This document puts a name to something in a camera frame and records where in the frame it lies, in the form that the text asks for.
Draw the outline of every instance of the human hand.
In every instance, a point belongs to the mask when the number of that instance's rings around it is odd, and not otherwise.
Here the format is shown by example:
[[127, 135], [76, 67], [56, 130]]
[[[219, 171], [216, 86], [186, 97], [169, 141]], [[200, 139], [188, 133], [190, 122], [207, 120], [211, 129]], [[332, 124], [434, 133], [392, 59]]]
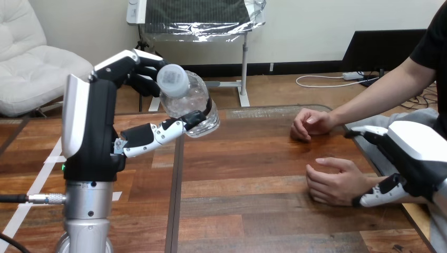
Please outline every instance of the human hand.
[[310, 134], [325, 134], [336, 126], [336, 121], [327, 112], [302, 109], [293, 121], [290, 136], [295, 140], [309, 142]]
[[319, 158], [325, 167], [339, 169], [338, 174], [327, 174], [306, 166], [306, 180], [310, 196], [317, 202], [332, 206], [352, 206], [352, 200], [366, 193], [383, 178], [368, 178], [349, 160]]

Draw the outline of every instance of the person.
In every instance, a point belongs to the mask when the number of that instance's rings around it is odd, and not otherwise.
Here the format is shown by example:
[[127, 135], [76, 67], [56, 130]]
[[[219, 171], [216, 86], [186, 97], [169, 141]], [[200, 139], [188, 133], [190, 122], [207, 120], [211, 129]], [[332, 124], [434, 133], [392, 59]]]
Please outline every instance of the person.
[[[423, 109], [409, 114], [394, 114], [389, 118], [377, 115], [421, 94], [433, 81], [436, 81], [438, 89], [438, 112]], [[436, 13], [410, 57], [400, 66], [329, 113], [301, 110], [293, 121], [290, 135], [293, 139], [310, 142], [312, 135], [326, 134], [336, 126], [346, 124], [348, 128], [352, 128], [375, 125], [387, 128], [396, 120], [422, 123], [432, 127], [444, 138], [447, 137], [447, 2]], [[357, 141], [383, 175], [389, 176], [397, 172], [376, 146], [363, 138], [358, 138]], [[320, 158], [316, 159], [316, 163], [340, 170], [338, 174], [326, 174], [315, 170], [311, 165], [306, 168], [310, 195], [315, 201], [329, 205], [350, 206], [354, 197], [364, 194], [386, 178], [368, 178], [353, 162], [344, 159]], [[430, 206], [430, 210], [434, 221], [431, 225], [432, 245], [438, 252], [445, 252], [445, 216], [436, 207]]]

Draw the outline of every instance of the bottle cap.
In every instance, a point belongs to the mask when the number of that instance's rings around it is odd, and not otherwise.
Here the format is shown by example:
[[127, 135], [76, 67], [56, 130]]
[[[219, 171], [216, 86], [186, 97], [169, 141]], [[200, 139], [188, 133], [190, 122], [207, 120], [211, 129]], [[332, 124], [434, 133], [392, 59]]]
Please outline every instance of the bottle cap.
[[186, 71], [176, 64], [162, 67], [157, 75], [157, 83], [164, 94], [174, 98], [184, 95], [189, 87]]

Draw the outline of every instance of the human arm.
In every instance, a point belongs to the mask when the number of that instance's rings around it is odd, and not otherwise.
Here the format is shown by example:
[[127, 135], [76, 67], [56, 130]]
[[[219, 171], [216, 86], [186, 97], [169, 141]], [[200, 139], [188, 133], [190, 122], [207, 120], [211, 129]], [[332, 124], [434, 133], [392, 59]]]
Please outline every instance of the human arm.
[[343, 125], [390, 110], [421, 93], [435, 79], [436, 71], [411, 58], [379, 79], [348, 103], [329, 113], [335, 125]]

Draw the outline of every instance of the bottle label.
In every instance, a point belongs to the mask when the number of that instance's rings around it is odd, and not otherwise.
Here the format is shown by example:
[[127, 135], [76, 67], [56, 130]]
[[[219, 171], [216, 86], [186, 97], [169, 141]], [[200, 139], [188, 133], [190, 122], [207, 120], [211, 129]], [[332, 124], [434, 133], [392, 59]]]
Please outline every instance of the bottle label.
[[180, 73], [175, 71], [165, 71], [163, 83], [175, 84], [180, 79]]

